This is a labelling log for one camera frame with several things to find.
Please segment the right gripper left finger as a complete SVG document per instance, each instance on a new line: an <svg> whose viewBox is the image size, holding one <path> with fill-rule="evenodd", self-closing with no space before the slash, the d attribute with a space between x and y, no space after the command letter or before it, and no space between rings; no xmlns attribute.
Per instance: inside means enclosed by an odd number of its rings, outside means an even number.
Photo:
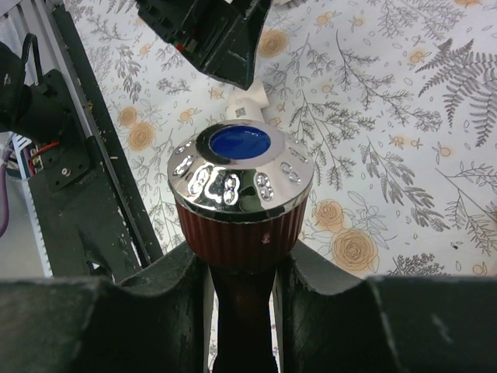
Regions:
<svg viewBox="0 0 497 373"><path fill-rule="evenodd" d="M3 372L202 372L207 265L181 245L119 284L1 282Z"/></svg>

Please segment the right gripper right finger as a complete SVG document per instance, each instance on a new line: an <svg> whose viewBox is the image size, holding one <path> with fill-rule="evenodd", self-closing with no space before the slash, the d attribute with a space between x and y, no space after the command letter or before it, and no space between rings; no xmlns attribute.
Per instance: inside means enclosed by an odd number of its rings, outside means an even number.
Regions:
<svg viewBox="0 0 497 373"><path fill-rule="evenodd" d="M359 279L298 243L276 269L285 372L494 372L496 280Z"/></svg>

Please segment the white pipe elbow fitting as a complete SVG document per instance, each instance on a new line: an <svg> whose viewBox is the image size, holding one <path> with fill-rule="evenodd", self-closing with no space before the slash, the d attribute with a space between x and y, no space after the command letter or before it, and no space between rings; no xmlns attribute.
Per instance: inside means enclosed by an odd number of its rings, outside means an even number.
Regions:
<svg viewBox="0 0 497 373"><path fill-rule="evenodd" d="M244 119L264 122L262 110L268 106L269 100L263 83L256 79L247 90L233 89L228 98L226 118L228 120Z"/></svg>

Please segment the brown faucet with chrome cap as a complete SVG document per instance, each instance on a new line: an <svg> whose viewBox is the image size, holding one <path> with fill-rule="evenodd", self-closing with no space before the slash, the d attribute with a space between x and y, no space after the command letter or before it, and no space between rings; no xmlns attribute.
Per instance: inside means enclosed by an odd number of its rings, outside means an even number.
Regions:
<svg viewBox="0 0 497 373"><path fill-rule="evenodd" d="M306 145L260 121L227 120L182 141L167 174L182 233L218 299L213 370L277 371L269 298L313 183Z"/></svg>

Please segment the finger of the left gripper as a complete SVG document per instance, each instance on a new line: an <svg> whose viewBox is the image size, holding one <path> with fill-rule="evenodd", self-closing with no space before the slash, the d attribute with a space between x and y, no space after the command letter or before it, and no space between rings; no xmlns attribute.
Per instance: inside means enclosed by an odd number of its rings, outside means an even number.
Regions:
<svg viewBox="0 0 497 373"><path fill-rule="evenodd" d="M200 73L247 90L270 0L140 0L138 15Z"/></svg>

